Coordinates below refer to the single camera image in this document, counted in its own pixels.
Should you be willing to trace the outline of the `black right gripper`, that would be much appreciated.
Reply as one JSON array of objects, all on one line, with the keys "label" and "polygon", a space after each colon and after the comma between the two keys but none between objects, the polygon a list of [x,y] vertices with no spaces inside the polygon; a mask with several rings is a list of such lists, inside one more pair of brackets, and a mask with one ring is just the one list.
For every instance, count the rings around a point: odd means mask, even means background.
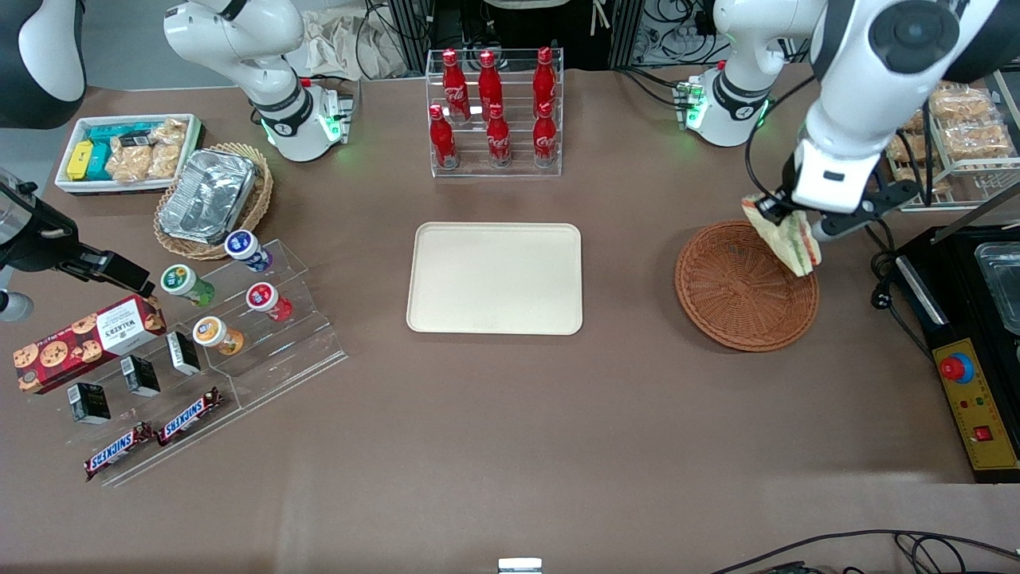
[{"label": "black right gripper", "polygon": [[28,273],[83,273],[99,282],[149,298],[155,291],[148,269],[116,252],[81,252],[72,219],[38,199],[37,185],[1,171],[1,265]]}]

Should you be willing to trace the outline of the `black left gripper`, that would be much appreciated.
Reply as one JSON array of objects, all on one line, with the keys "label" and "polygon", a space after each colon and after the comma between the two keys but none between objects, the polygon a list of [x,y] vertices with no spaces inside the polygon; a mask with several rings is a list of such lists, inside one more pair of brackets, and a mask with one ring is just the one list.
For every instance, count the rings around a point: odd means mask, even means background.
[{"label": "black left gripper", "polygon": [[[863,187],[846,195],[846,186],[837,185],[834,189],[831,186],[822,186],[820,192],[813,192],[813,186],[798,182],[790,186],[790,193],[787,199],[776,199],[771,196],[762,196],[755,200],[755,209],[762,218],[773,225],[781,225],[786,221],[788,234],[811,234],[812,225],[806,217],[808,214],[819,215],[821,218],[830,219],[875,219],[881,217],[885,212],[903,206],[910,202],[920,191],[920,185],[916,182],[892,182],[881,185],[868,179]],[[850,212],[838,212],[833,210],[821,210],[808,206],[806,200],[813,196],[821,195],[821,199],[826,206],[831,206],[832,199],[843,204],[845,197],[856,199],[856,206]]]}]

